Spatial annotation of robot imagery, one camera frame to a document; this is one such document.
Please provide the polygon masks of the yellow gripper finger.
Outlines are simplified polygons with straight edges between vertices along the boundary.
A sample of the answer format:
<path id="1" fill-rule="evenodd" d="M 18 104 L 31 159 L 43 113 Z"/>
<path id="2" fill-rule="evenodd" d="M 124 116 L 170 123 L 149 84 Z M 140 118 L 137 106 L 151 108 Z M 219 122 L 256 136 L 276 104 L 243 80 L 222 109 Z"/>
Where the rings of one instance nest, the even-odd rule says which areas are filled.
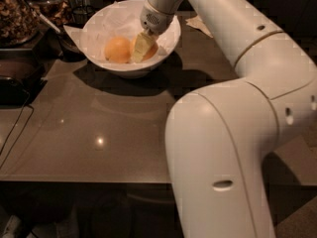
<path id="1" fill-rule="evenodd" d="M 150 59 L 157 52 L 157 42 L 149 34 L 141 32 L 131 41 L 131 59 L 142 62 Z"/>

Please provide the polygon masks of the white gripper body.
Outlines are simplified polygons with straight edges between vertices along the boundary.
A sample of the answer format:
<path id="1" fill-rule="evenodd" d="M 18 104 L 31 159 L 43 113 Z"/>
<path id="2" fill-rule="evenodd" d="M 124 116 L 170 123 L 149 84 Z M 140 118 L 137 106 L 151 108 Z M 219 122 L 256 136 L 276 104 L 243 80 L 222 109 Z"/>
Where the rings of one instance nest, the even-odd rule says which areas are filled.
<path id="1" fill-rule="evenodd" d="M 161 35 L 169 27 L 173 15 L 162 13 L 155 9 L 149 1 L 145 1 L 140 15 L 142 28 L 150 35 Z"/>

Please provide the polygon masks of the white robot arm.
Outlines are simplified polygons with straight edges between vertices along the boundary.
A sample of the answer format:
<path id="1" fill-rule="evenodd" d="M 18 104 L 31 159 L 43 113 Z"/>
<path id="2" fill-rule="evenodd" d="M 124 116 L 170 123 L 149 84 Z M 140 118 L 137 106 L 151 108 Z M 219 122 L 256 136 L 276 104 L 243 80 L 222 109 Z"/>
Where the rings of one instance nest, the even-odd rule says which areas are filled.
<path id="1" fill-rule="evenodd" d="M 143 28 L 170 25 L 183 0 L 146 0 Z M 246 0 L 187 0 L 237 79 L 196 89 L 165 126 L 170 180 L 185 238 L 275 238 L 262 162 L 317 116 L 317 67 Z"/>

